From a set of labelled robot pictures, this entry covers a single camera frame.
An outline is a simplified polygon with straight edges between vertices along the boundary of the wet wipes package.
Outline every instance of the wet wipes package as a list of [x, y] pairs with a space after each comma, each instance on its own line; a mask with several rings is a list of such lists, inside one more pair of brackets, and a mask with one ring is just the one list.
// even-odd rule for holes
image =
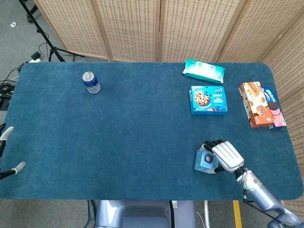
[[228, 111], [222, 86], [191, 86], [189, 99], [192, 115], [225, 115]]
[[188, 77], [222, 84], [224, 81], [224, 71], [225, 68], [221, 66], [199, 62], [195, 59], [187, 59], [182, 73]]

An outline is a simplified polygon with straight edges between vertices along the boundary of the orange snack box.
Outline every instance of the orange snack box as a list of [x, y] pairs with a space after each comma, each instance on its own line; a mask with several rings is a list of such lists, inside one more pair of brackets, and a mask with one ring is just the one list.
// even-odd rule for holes
[[245, 82], [238, 90], [252, 128], [268, 127], [274, 123], [260, 82]]

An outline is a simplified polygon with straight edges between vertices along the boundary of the tripod stand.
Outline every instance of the tripod stand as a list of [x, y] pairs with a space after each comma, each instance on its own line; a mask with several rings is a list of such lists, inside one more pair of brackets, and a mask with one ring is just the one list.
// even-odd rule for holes
[[48, 56], [48, 61], [50, 62], [52, 59], [52, 55], [55, 54], [57, 56], [57, 58], [59, 59], [60, 62], [65, 62], [65, 60], [62, 58], [62, 56], [58, 53], [58, 51], [62, 51], [62, 52], [66, 52], [69, 54], [72, 54], [74, 56], [80, 56], [80, 57], [84, 57], [82, 55], [78, 55], [76, 53], [70, 52], [70, 51], [66, 51], [60, 48], [57, 48], [55, 46], [52, 45], [51, 41], [48, 39], [48, 37], [46, 36], [45, 32], [43, 31], [43, 29], [39, 26], [39, 24], [37, 23], [37, 21], [35, 20], [35, 18], [33, 17], [33, 15], [31, 14], [31, 12], [29, 11], [29, 9], [27, 8], [27, 6], [25, 5], [23, 0], [19, 0], [20, 4], [22, 5], [22, 7], [25, 9], [25, 11], [27, 12], [27, 16], [32, 20], [32, 22], [35, 24], [36, 28], [37, 28], [37, 32], [40, 33], [43, 38], [46, 40], [47, 44], [50, 46], [50, 53]]

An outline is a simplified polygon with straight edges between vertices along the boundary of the snack box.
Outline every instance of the snack box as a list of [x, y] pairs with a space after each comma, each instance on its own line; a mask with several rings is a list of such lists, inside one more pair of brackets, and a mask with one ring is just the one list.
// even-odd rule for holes
[[225, 68], [208, 63], [199, 62], [194, 59], [187, 59], [185, 69], [182, 72], [185, 76], [196, 79], [222, 84]]
[[271, 87], [264, 87], [263, 92], [270, 109], [274, 123], [269, 125], [269, 129], [275, 130], [286, 126], [285, 119], [280, 109], [279, 103], [275, 99], [274, 92]]
[[252, 128], [268, 127], [274, 123], [260, 82], [245, 82], [238, 90]]
[[191, 86], [189, 99], [192, 115], [224, 115], [228, 111], [222, 86]]

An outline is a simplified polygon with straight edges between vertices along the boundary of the cookie picture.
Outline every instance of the cookie picture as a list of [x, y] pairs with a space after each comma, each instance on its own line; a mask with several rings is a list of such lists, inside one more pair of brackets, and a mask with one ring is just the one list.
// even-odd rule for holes
[[253, 94], [255, 97], [259, 96], [260, 90], [253, 82], [248, 82], [248, 87], [250, 89], [251, 95]]
[[197, 92], [194, 95], [194, 100], [199, 106], [206, 106], [209, 104], [210, 97], [204, 95], [203, 92]]
[[268, 102], [268, 107], [270, 109], [270, 112], [273, 115], [280, 115], [281, 114], [281, 110], [279, 108], [279, 104], [275, 101], [269, 101]]

